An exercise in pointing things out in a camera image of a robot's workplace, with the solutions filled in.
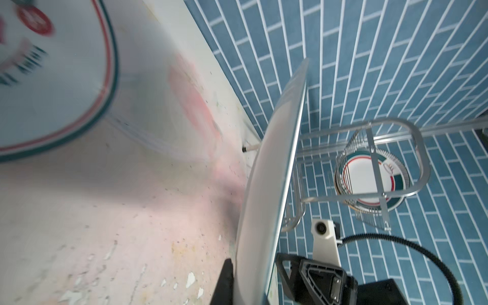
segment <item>black cable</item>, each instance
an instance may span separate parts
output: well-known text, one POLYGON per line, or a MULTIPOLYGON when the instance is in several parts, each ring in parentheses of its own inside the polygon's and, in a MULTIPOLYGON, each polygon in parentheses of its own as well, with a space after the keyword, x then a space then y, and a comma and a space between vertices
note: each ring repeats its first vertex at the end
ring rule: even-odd
POLYGON ((366 233, 366 234, 357 234, 357 235, 348 236, 342 239, 342 244, 338 244, 337 246, 340 247, 343 244, 348 244, 350 242, 360 241, 364 239, 381 239, 385 241, 392 241, 398 244, 406 245, 407 247, 410 247, 422 253, 428 259, 430 259, 437 267, 439 267, 439 269, 446 277, 447 282, 449 283, 449 286, 451 287, 451 291, 452 291, 452 304, 463 305, 463 294, 461 292, 461 288, 459 287, 459 284, 457 283, 457 280, 452 274, 451 270, 449 270, 449 268, 437 256, 435 256, 432 252, 420 246, 419 244, 413 243, 411 241, 408 241, 406 239, 397 236, 378 234, 378 233, 366 233))

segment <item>stacked plates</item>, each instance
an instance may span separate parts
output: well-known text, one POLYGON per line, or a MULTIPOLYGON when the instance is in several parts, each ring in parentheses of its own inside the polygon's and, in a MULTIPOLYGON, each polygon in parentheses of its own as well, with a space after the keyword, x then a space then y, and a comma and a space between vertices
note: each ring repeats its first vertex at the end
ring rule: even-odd
MULTIPOLYGON (((382 149, 377 149, 376 154, 385 192, 402 190, 410 186, 407 169, 397 157, 382 149)), ((377 192, 370 153, 367 150, 357 150, 347 155, 345 161, 336 168, 334 186, 338 194, 377 192)), ((403 200, 404 197, 387 198, 388 211, 398 207, 403 200)), ((379 198, 359 198, 344 202, 362 212, 380 211, 379 198)))

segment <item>metal wire basket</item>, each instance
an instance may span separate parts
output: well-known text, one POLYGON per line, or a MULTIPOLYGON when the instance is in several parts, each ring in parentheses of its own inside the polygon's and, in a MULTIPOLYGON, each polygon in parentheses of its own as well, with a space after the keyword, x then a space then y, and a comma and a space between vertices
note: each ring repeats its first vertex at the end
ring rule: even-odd
POLYGON ((401 202, 403 197, 418 193, 427 184, 430 177, 428 156, 419 129, 406 120, 385 118, 312 132, 302 135, 300 139, 304 141, 321 137, 328 137, 329 143, 315 146, 311 145, 310 147, 305 147, 297 151, 292 175, 292 202, 294 204, 287 205, 282 232, 292 230, 298 225, 301 217, 305 214, 305 203, 318 204, 318 202, 336 201, 343 202, 353 208, 355 217, 358 220, 383 230, 391 230, 387 201, 392 198, 400 198, 398 202, 401 202), (376 137, 373 136, 373 128, 375 126, 391 123, 400 125, 402 131, 376 137), (339 138, 341 133, 352 133, 352 136, 345 145, 340 142, 330 144, 330 135, 335 136, 337 134, 337 138, 339 138), (384 151, 379 150, 377 145, 408 139, 412 139, 414 143, 419 162, 420 176, 416 183, 413 184, 405 170, 405 187, 400 190, 386 191, 384 190, 380 171, 379 164, 381 162, 378 161, 378 158, 382 157, 384 151), (348 158, 351 154, 358 151, 367 153, 368 157, 371 158, 373 175, 370 178, 371 181, 374 180, 374 185, 376 186, 372 187, 371 191, 354 191, 354 179, 351 179, 348 158), (324 169, 323 172, 326 187, 325 196, 307 196, 303 186, 304 166, 316 162, 330 164, 330 170, 324 169), (358 204, 358 200, 360 199, 371 198, 378 198, 379 205, 364 207, 358 204))

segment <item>dish rack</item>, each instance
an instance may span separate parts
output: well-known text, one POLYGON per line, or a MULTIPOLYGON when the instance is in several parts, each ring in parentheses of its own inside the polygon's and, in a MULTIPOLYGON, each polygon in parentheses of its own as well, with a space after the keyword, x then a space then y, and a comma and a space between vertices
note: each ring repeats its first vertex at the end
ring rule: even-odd
POLYGON ((282 232, 288 232, 294 229, 301 218, 305 215, 305 205, 319 204, 319 202, 343 202, 349 205, 355 212, 355 217, 371 226, 382 230, 390 231, 391 223, 388 213, 387 200, 392 198, 401 198, 418 193, 428 182, 430 177, 430 165, 424 140, 420 130, 409 121, 398 118, 384 118, 372 121, 335 127, 328 130, 320 130, 301 135, 299 140, 309 143, 320 143, 321 140, 327 139, 328 144, 318 144, 305 146, 297 150, 292 170, 291 190, 292 202, 286 205, 285 215, 282 224, 282 232), (383 130, 383 126, 399 125, 399 128, 389 128, 388 130, 398 130, 393 133, 385 133, 375 136, 378 130, 383 130), (348 137, 350 140, 337 142, 337 139, 348 137), (378 148, 380 144, 389 142, 399 142, 403 140, 412 140, 414 151, 417 155, 418 166, 420 169, 419 177, 407 178, 404 189, 385 191, 380 166, 378 164, 378 148), (351 178, 348 165, 348 156, 361 150, 367 152, 371 158, 373 176, 376 189, 372 192, 354 193, 351 185, 351 178), (309 163, 330 162, 331 170, 323 172, 325 180, 325 196, 308 196, 304 188, 304 170, 305 165, 309 163), (335 183, 342 181, 345 188, 335 183), (379 206, 359 207, 358 199, 378 198, 379 206))

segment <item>red stripe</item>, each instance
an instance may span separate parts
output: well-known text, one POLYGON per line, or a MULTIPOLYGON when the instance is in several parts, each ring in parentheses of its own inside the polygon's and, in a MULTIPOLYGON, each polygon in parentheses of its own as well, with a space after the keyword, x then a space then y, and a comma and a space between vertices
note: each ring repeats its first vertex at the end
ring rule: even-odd
MULTIPOLYGON (((371 157, 355 157, 355 158, 352 158, 349 162, 347 162, 347 164, 344 166, 344 170, 342 171, 342 181, 344 183, 344 186, 347 188, 347 190, 349 191, 349 193, 352 193, 351 190, 349 190, 349 188, 347 187, 347 184, 346 184, 346 181, 345 181, 345 170, 346 170, 346 167, 349 166, 349 163, 353 162, 354 160, 356 159, 370 159, 371 160, 371 157)), ((391 179, 391 190, 393 191, 395 189, 395 180, 393 179, 393 176, 390 176, 390 179, 391 179)), ((358 199, 357 201, 365 204, 365 205, 371 205, 371 206, 376 206, 376 205, 380 205, 380 203, 367 203, 367 202, 364 202, 362 201, 361 199, 358 199)))
POLYGON ((102 15, 100 13, 100 9, 96 4, 96 0, 92 0, 92 4, 95 7, 95 11, 97 12, 97 17, 100 21, 100 26, 102 27, 103 41, 105 43, 105 52, 106 52, 106 57, 107 57, 107 65, 106 65, 105 79, 103 81, 103 87, 102 87, 99 95, 95 99, 95 102, 90 107, 90 109, 88 109, 80 118, 78 118, 76 121, 69 124, 68 126, 64 127, 63 129, 60 129, 60 130, 58 130, 58 131, 56 131, 50 135, 44 136, 44 137, 36 139, 36 140, 31 140, 31 141, 27 141, 24 143, 12 145, 12 146, 7 146, 7 147, 0 147, 0 151, 19 149, 19 148, 22 148, 25 146, 38 144, 40 142, 47 141, 47 140, 55 138, 59 135, 62 135, 63 133, 67 133, 71 129, 74 129, 77 125, 80 125, 81 123, 83 123, 83 121, 85 121, 87 118, 89 118, 91 115, 93 115, 93 113, 99 108, 100 104, 103 101, 103 98, 104 98, 106 92, 108 91, 108 82, 110 81, 110 69, 112 66, 112 62, 111 62, 111 54, 110 54, 110 47, 109 47, 109 38, 107 35, 105 25, 103 23, 103 19, 102 19, 102 15))

